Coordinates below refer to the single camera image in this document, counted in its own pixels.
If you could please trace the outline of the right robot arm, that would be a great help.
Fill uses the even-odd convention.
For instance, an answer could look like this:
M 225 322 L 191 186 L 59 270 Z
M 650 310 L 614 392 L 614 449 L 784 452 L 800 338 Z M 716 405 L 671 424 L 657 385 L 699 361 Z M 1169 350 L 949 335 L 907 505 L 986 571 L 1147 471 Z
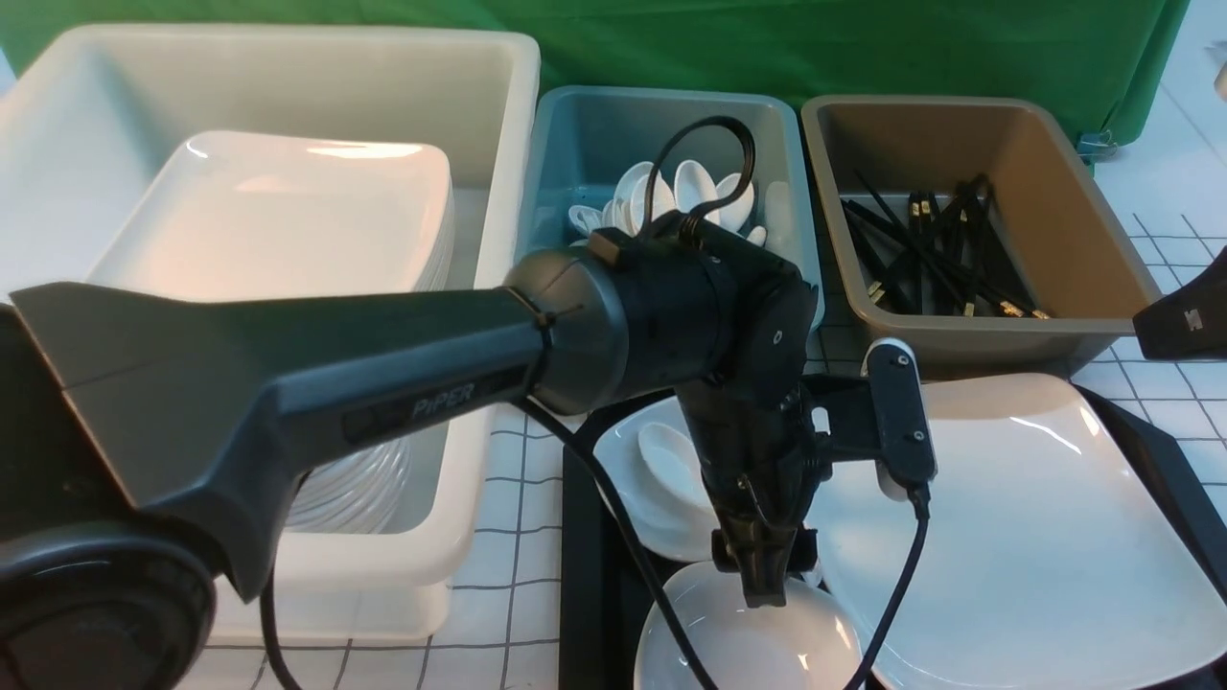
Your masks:
M 1140 309 L 1133 318 L 1144 359 L 1226 359 L 1226 252 L 1190 284 Z

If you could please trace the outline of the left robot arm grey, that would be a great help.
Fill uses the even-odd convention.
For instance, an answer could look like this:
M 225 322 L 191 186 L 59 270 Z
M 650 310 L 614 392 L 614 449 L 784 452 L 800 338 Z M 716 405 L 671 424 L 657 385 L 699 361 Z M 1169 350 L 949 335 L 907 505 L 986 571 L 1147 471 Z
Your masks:
M 171 689 L 218 576 L 264 598 L 307 474 L 510 401 L 671 388 L 750 607 L 812 567 L 800 386 L 817 292 L 724 230 L 521 258 L 502 287 L 190 303 L 48 284 L 2 307 L 2 686 Z

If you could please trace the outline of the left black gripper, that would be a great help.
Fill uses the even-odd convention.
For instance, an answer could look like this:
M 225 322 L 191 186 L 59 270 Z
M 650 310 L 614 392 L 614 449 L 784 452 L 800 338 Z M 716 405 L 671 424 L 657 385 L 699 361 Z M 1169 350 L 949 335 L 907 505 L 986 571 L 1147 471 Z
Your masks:
M 736 575 L 748 609 L 785 607 L 793 581 L 822 584 L 817 530 L 805 521 L 825 481 L 811 409 L 794 387 L 771 409 L 692 381 L 676 388 L 718 528 L 710 564 Z M 767 566 L 767 593 L 764 559 Z

